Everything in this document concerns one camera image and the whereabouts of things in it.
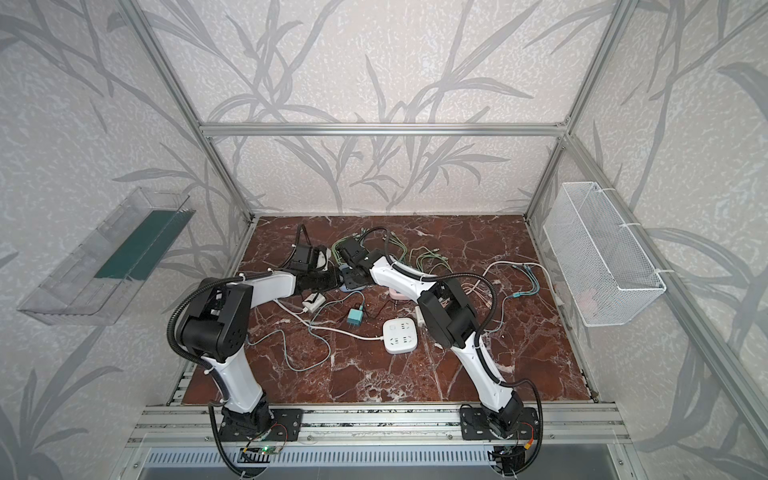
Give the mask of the teal charger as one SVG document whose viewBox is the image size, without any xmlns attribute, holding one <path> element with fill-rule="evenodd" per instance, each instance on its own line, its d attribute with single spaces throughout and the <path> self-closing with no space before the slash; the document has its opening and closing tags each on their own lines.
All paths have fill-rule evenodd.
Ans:
<svg viewBox="0 0 768 480">
<path fill-rule="evenodd" d="M 362 324 L 363 318 L 364 318 L 363 307 L 351 308 L 348 311 L 346 322 L 349 325 L 358 327 Z"/>
</svg>

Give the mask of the white power strip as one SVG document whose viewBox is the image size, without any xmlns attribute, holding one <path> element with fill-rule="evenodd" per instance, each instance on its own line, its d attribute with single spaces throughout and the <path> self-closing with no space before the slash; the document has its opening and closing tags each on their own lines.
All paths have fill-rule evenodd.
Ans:
<svg viewBox="0 0 768 480">
<path fill-rule="evenodd" d="M 418 331 L 411 318 L 385 321 L 382 334 L 385 349 L 391 355 L 410 353 L 418 346 Z"/>
</svg>

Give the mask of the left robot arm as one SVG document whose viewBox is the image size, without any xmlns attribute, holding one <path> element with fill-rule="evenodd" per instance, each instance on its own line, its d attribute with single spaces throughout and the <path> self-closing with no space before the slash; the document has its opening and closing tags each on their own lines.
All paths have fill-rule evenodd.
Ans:
<svg viewBox="0 0 768 480">
<path fill-rule="evenodd" d="M 333 265 L 207 278 L 171 314 L 167 342 L 175 354 L 209 371 L 222 394 L 225 417 L 264 429 L 271 424 L 268 401 L 245 354 L 251 310 L 342 284 L 343 276 Z"/>
</svg>

